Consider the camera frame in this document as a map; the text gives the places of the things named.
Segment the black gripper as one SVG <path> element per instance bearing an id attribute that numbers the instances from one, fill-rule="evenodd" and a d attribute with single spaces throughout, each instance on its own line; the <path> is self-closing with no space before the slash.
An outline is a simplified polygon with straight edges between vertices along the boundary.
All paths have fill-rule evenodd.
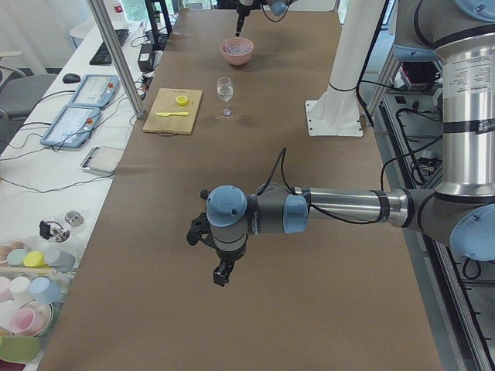
<path id="1" fill-rule="evenodd" d="M 235 30 L 235 37 L 239 37 L 244 26 L 245 15 L 249 15 L 251 12 L 252 0 L 238 0 L 237 1 L 237 24 Z"/>
<path id="2" fill-rule="evenodd" d="M 213 270 L 213 282 L 219 286 L 224 286 L 229 283 L 234 264 L 244 256 L 246 247 L 240 247 L 232 251 L 216 248 L 215 251 L 220 258 L 220 264 Z"/>

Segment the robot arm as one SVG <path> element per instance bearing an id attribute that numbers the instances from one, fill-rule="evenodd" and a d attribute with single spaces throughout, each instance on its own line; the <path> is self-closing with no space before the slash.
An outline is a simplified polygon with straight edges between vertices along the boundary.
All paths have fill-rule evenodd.
<path id="1" fill-rule="evenodd" d="M 229 281 L 249 235 L 300 233 L 313 217 L 417 230 L 470 260 L 494 258 L 494 3 L 402 1 L 396 42 L 442 61 L 442 181 L 434 189 L 354 192 L 277 185 L 253 195 L 232 185 L 203 193 L 204 242 Z"/>
<path id="2" fill-rule="evenodd" d="M 280 22 L 287 13 L 293 1 L 279 0 L 239 0 L 235 1 L 237 11 L 237 25 L 235 36 L 239 37 L 244 26 L 245 19 L 250 15 L 251 11 L 262 10 L 265 17 L 270 22 Z"/>

